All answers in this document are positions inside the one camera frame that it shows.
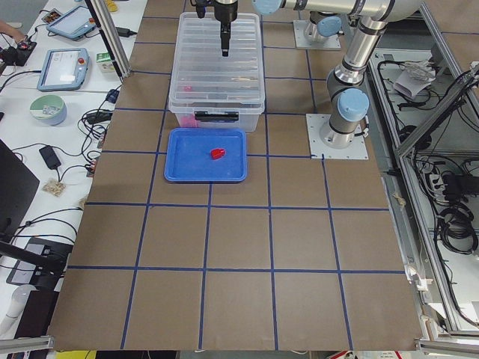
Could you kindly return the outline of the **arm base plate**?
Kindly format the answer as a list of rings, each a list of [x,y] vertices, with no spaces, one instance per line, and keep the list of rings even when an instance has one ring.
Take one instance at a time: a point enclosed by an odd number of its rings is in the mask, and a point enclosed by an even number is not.
[[[330,126],[329,114],[306,114],[308,140],[312,159],[368,160],[360,125],[350,134],[338,134]]]
[[[337,34],[325,37],[318,32],[317,26],[309,20],[294,20],[293,30],[297,49],[327,51],[339,51],[341,49]]]

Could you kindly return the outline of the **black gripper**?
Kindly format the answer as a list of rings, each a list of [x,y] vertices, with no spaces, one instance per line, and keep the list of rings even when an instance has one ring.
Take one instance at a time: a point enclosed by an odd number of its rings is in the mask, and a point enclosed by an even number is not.
[[[238,1],[237,0],[214,0],[214,16],[221,22],[220,39],[222,56],[229,56],[231,40],[231,22],[237,19]]]

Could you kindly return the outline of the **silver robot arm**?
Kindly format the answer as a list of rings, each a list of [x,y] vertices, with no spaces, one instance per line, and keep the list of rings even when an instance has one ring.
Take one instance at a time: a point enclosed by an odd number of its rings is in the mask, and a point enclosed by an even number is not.
[[[379,31],[387,23],[407,18],[419,9],[420,1],[253,1],[254,9],[270,15],[287,8],[327,13],[358,15],[366,31],[357,30],[347,51],[346,60],[355,67],[367,63],[379,41]]]
[[[351,145],[357,126],[365,119],[370,100],[359,86],[386,26],[385,21],[363,16],[343,60],[328,75],[326,85],[332,114],[320,129],[320,139],[331,148],[342,150]]]

